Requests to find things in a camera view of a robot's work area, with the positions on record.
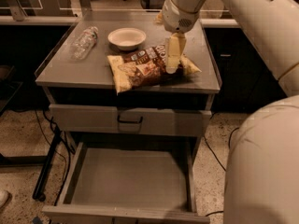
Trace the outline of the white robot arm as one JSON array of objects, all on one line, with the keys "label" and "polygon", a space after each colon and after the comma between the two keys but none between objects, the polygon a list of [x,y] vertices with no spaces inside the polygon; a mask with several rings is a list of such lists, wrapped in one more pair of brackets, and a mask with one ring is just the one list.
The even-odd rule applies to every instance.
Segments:
[{"label": "white robot arm", "polygon": [[[164,28],[187,33],[206,0],[165,0]],[[223,224],[299,224],[299,5],[221,0],[285,92],[251,114],[231,144]]]}]

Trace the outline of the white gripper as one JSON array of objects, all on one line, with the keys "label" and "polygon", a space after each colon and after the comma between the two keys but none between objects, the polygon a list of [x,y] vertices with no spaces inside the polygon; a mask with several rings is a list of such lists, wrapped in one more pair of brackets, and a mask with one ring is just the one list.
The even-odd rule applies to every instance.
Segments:
[{"label": "white gripper", "polygon": [[185,33],[189,32],[199,18],[199,13],[183,11],[172,0],[165,0],[162,13],[155,17],[156,24],[163,24],[171,34],[165,40],[166,72],[173,74],[178,69],[179,60],[186,45]]}]

